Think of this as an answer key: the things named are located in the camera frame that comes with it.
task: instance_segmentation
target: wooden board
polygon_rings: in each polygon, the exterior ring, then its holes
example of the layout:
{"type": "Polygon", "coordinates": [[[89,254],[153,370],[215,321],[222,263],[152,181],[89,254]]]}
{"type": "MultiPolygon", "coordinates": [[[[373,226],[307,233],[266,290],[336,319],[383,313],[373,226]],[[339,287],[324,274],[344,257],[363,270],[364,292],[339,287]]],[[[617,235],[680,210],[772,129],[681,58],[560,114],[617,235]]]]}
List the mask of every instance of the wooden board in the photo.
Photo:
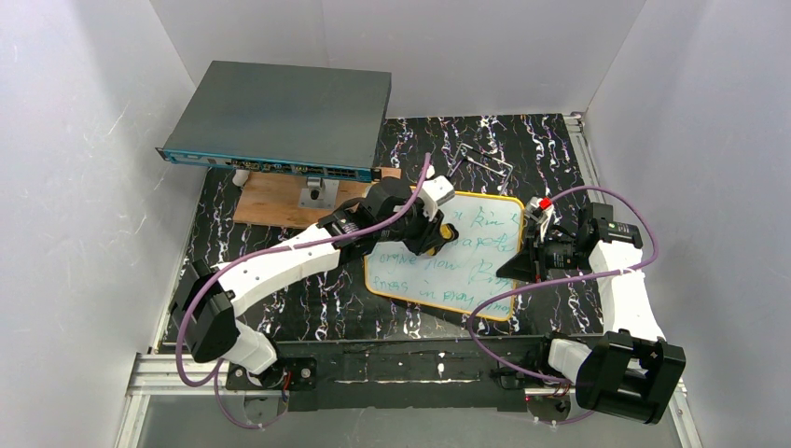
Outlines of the wooden board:
{"type": "MultiPolygon", "coordinates": [[[[382,177],[386,176],[401,177],[401,170],[382,168],[382,177]]],[[[335,205],[362,197],[369,185],[341,180],[335,205]]],[[[250,173],[242,197],[236,204],[233,220],[243,224],[305,229],[331,211],[300,208],[299,194],[304,188],[305,177],[300,175],[250,173]]]]}

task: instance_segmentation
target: whiteboard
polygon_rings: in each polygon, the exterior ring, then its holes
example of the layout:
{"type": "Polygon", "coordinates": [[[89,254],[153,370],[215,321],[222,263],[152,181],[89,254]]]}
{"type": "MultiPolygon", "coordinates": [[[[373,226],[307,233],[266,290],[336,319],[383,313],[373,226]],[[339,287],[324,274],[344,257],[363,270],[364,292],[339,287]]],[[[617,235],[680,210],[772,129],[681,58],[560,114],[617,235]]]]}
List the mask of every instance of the whiteboard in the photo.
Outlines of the whiteboard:
{"type": "MultiPolygon", "coordinates": [[[[434,257],[418,257],[403,243],[377,244],[366,257],[366,287],[374,294],[469,314],[514,287],[513,280],[494,273],[519,252],[524,205],[516,198],[457,192],[440,210],[459,239],[434,257]]],[[[508,320],[512,309],[513,299],[502,300],[479,315],[508,320]]]]}

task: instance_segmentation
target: black marble tabletop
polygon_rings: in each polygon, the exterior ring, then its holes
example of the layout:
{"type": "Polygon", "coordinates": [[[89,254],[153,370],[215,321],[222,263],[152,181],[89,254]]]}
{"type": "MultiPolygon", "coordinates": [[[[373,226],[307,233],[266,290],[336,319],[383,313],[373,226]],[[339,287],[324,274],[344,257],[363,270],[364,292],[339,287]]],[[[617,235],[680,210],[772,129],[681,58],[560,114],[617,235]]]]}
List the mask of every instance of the black marble tabletop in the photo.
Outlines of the black marble tabletop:
{"type": "MultiPolygon", "coordinates": [[[[439,174],[446,174],[459,146],[472,147],[514,165],[505,195],[526,203],[582,185],[579,167],[561,115],[388,119],[377,145],[374,166],[393,166],[417,180],[423,154],[432,153],[439,174]]],[[[210,265],[277,244],[299,231],[233,222],[241,195],[231,170],[210,169],[201,193],[186,259],[210,265]]],[[[502,178],[465,163],[451,178],[457,191],[498,194],[502,178]]],[[[556,205],[555,215],[576,227],[576,209],[587,200],[577,194],[556,205]]],[[[514,300],[506,322],[481,319],[481,335],[602,331],[602,311],[595,284],[540,289],[514,300]]],[[[321,273],[265,298],[241,319],[276,341],[374,340],[464,337],[465,315],[384,298],[368,292],[362,261],[321,273]]],[[[171,322],[160,350],[172,349],[171,322]]]]}

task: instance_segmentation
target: white wall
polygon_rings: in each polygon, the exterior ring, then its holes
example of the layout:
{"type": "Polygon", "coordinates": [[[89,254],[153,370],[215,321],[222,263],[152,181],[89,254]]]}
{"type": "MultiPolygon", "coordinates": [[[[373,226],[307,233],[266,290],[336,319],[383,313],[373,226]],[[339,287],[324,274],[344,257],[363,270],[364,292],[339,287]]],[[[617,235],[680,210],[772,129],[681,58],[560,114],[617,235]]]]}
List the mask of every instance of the white wall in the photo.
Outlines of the white wall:
{"type": "Polygon", "coordinates": [[[0,2],[0,446],[111,446],[203,173],[162,161],[194,85],[146,0],[0,2]]]}
{"type": "Polygon", "coordinates": [[[706,446],[788,446],[791,3],[648,0],[587,115],[599,174],[664,251],[648,268],[706,446]]]}
{"type": "Polygon", "coordinates": [[[211,60],[393,73],[389,117],[584,110],[645,0],[151,0],[211,60]]]}

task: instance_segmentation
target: cable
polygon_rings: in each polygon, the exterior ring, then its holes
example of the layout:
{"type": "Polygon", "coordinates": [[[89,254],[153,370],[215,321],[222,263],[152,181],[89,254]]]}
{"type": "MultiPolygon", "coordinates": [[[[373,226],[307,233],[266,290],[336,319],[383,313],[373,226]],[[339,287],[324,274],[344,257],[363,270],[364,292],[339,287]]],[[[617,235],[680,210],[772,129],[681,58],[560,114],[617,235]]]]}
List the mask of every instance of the cable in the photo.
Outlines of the cable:
{"type": "Polygon", "coordinates": [[[578,415],[578,416],[576,416],[574,418],[567,418],[565,420],[561,420],[560,422],[557,421],[557,420],[551,420],[551,421],[550,420],[538,420],[538,421],[543,423],[543,424],[551,425],[551,426],[571,425],[572,423],[576,423],[576,422],[578,422],[580,420],[585,420],[586,418],[590,417],[591,415],[593,415],[593,411],[587,411],[586,413],[581,413],[580,415],[578,415]]]}
{"type": "Polygon", "coordinates": [[[492,303],[495,303],[496,301],[501,301],[502,299],[506,299],[506,298],[509,298],[511,296],[515,296],[517,294],[524,294],[526,292],[530,292],[530,291],[539,289],[541,287],[552,287],[552,286],[555,286],[555,285],[568,285],[569,283],[582,282],[582,281],[585,281],[585,280],[595,280],[597,278],[608,277],[610,275],[620,275],[620,274],[623,274],[623,271],[625,271],[625,270],[637,271],[637,270],[642,269],[645,266],[653,263],[657,259],[657,257],[659,256],[659,243],[657,242],[656,235],[654,235],[654,232],[651,230],[651,228],[645,222],[645,219],[643,219],[643,216],[640,215],[640,212],[638,212],[634,208],[634,206],[631,205],[631,203],[626,200],[626,198],[624,198],[623,196],[619,195],[618,193],[615,193],[613,190],[605,189],[603,187],[594,187],[594,186],[583,185],[583,186],[580,186],[580,187],[574,187],[572,189],[567,189],[566,191],[562,191],[562,192],[558,193],[557,195],[555,195],[553,198],[550,198],[550,200],[552,201],[552,203],[555,203],[560,198],[563,198],[564,196],[568,196],[569,194],[576,193],[578,191],[584,191],[584,190],[587,190],[587,189],[593,189],[593,190],[600,191],[602,193],[608,194],[608,195],[618,199],[619,201],[621,201],[627,207],[629,207],[629,209],[634,213],[634,215],[637,217],[637,219],[640,220],[640,223],[643,224],[643,227],[645,227],[645,231],[648,233],[648,237],[650,238],[651,244],[653,245],[653,248],[654,248],[654,250],[653,250],[653,252],[651,254],[651,257],[648,258],[645,261],[641,261],[641,262],[639,262],[639,263],[637,263],[637,264],[635,264],[633,266],[630,266],[629,268],[623,268],[623,269],[614,270],[614,271],[607,271],[607,272],[604,272],[604,273],[588,273],[588,274],[585,274],[585,275],[580,275],[579,277],[572,277],[572,278],[558,278],[558,279],[555,279],[555,280],[549,280],[547,282],[533,283],[531,285],[527,285],[527,286],[524,286],[524,287],[518,287],[516,289],[504,292],[504,293],[502,293],[502,294],[500,294],[498,296],[494,296],[491,299],[488,299],[487,301],[485,301],[484,303],[478,305],[478,307],[476,309],[472,310],[472,313],[470,313],[470,316],[467,318],[467,331],[470,334],[470,338],[472,338],[472,341],[483,351],[483,353],[489,355],[491,358],[493,358],[497,362],[499,362],[499,363],[501,363],[501,364],[503,364],[505,366],[508,366],[511,369],[515,370],[515,371],[519,371],[521,373],[524,373],[525,375],[532,376],[532,377],[537,378],[539,380],[551,381],[551,382],[555,382],[555,383],[571,383],[571,380],[566,379],[566,378],[559,378],[557,376],[545,375],[545,374],[537,372],[537,371],[528,371],[527,369],[524,369],[523,367],[520,367],[520,366],[518,366],[518,365],[516,365],[516,364],[514,364],[514,363],[512,363],[510,361],[507,361],[506,359],[496,355],[495,352],[493,352],[492,350],[489,349],[489,347],[487,347],[486,345],[483,344],[483,342],[480,340],[480,337],[475,333],[475,330],[473,328],[473,320],[474,320],[475,316],[478,315],[478,313],[480,313],[481,310],[483,310],[487,306],[491,305],[492,303]]]}
{"type": "Polygon", "coordinates": [[[185,385],[188,385],[190,387],[200,387],[202,385],[205,385],[209,381],[211,381],[212,378],[214,378],[215,379],[215,395],[216,395],[216,398],[217,398],[217,404],[219,404],[220,410],[228,418],[228,420],[230,420],[230,422],[233,423],[234,425],[236,425],[237,427],[245,427],[245,428],[248,428],[248,429],[259,429],[259,428],[262,428],[263,426],[254,426],[254,427],[252,427],[251,425],[247,425],[245,423],[237,421],[236,419],[233,418],[232,415],[230,415],[228,410],[226,410],[225,407],[223,407],[222,400],[220,400],[220,397],[219,397],[219,387],[217,385],[217,381],[218,381],[217,380],[217,375],[219,374],[220,366],[223,363],[223,360],[224,360],[223,358],[219,358],[217,360],[217,363],[216,363],[215,367],[212,369],[212,371],[205,378],[202,378],[202,379],[200,379],[198,381],[193,381],[193,380],[189,379],[189,377],[187,377],[187,373],[184,370],[184,339],[185,339],[185,336],[187,335],[187,323],[192,318],[192,314],[195,313],[195,309],[198,307],[198,304],[203,299],[203,296],[206,295],[206,292],[209,290],[209,288],[212,287],[224,273],[228,272],[234,266],[236,266],[238,264],[241,264],[241,263],[244,263],[245,261],[248,261],[249,259],[253,259],[255,257],[260,257],[262,255],[278,254],[278,253],[285,252],[285,251],[288,251],[288,250],[305,249],[305,248],[313,247],[313,246],[316,246],[316,245],[325,245],[325,244],[328,244],[328,243],[336,243],[338,241],[343,241],[343,240],[348,240],[348,239],[351,239],[351,238],[357,238],[357,237],[360,237],[360,236],[368,235],[369,233],[373,233],[375,231],[380,231],[380,230],[384,229],[385,227],[392,225],[393,223],[398,221],[400,218],[402,218],[404,215],[406,215],[407,212],[411,209],[412,205],[415,203],[415,201],[417,201],[418,194],[420,193],[421,189],[423,188],[423,182],[425,181],[426,175],[428,174],[429,166],[431,166],[431,153],[426,153],[425,157],[423,159],[423,169],[421,170],[420,177],[418,178],[418,183],[415,186],[415,190],[412,192],[412,195],[409,196],[409,199],[406,201],[406,203],[404,203],[404,205],[401,207],[401,209],[398,210],[397,213],[395,213],[395,215],[392,215],[391,217],[388,217],[387,219],[385,219],[384,221],[380,222],[379,224],[375,224],[375,225],[373,225],[371,227],[366,227],[366,228],[364,228],[362,230],[359,230],[359,231],[353,231],[351,233],[346,233],[346,234],[343,234],[343,235],[338,235],[338,236],[333,236],[333,237],[330,237],[330,238],[326,238],[324,240],[311,241],[309,243],[300,243],[298,245],[294,245],[293,247],[292,246],[268,247],[266,249],[258,250],[256,252],[252,252],[252,253],[247,254],[247,255],[245,255],[243,257],[239,257],[238,259],[235,259],[234,261],[232,261],[231,263],[226,265],[223,269],[219,270],[214,275],[212,275],[209,278],[209,280],[206,281],[206,283],[203,285],[203,287],[201,287],[201,289],[198,291],[198,293],[195,295],[195,297],[192,298],[192,301],[189,303],[189,306],[187,307],[187,310],[184,312],[184,318],[182,318],[181,323],[178,326],[178,335],[176,337],[176,343],[175,343],[175,367],[176,367],[176,370],[178,371],[178,377],[181,379],[181,381],[185,385]]]}

